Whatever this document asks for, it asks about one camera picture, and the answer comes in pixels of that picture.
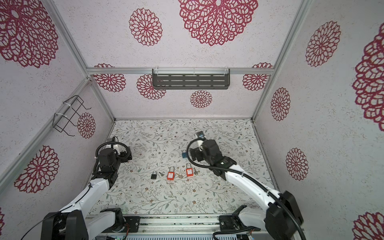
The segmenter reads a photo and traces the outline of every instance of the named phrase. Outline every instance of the red doily pattern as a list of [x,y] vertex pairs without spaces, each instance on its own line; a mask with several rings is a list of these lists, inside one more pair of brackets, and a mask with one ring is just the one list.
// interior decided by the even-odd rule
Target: red doily pattern
[[133,37],[145,46],[157,44],[163,34],[159,19],[153,12],[144,8],[137,9],[132,13],[129,29]]
[[337,49],[340,34],[340,26],[337,22],[326,22],[319,27],[308,43],[305,54],[307,63],[312,67],[317,67],[328,61]]
[[257,0],[179,0],[184,28],[200,43],[223,45],[252,21]]
[[[254,65],[253,68],[273,68],[273,65],[270,63],[259,63]],[[268,78],[268,74],[246,74],[243,76],[243,85],[248,90],[257,91],[263,89]]]
[[292,148],[287,154],[285,164],[289,174],[296,180],[303,180],[308,174],[307,157],[300,149]]
[[58,35],[39,0],[0,1],[0,52],[23,67],[49,65]]
[[[109,64],[101,63],[96,68],[113,68]],[[93,77],[98,85],[110,92],[120,92],[125,88],[125,78],[123,74],[94,74]]]
[[152,100],[162,98],[167,92],[166,90],[156,90],[153,88],[151,74],[140,76],[136,85],[141,95]]
[[379,34],[364,48],[364,56],[355,67],[355,103],[364,109],[364,118],[379,124],[384,131],[384,23]]
[[14,186],[21,192],[37,193],[49,186],[55,179],[58,169],[57,153],[49,146],[43,146],[16,179]]
[[197,108],[205,108],[212,102],[212,95],[203,90],[198,90],[191,95],[191,103]]
[[353,240],[383,240],[384,216],[379,212],[359,215],[358,219],[353,221],[352,231]]
[[77,121],[77,129],[82,137],[92,137],[96,129],[96,123],[93,116],[89,113],[80,115],[79,120]]
[[3,230],[4,226],[4,214],[1,212],[1,207],[0,207],[0,236],[1,236],[1,230]]
[[276,121],[281,121],[287,116],[290,103],[288,91],[285,88],[277,89],[271,100],[271,113]]

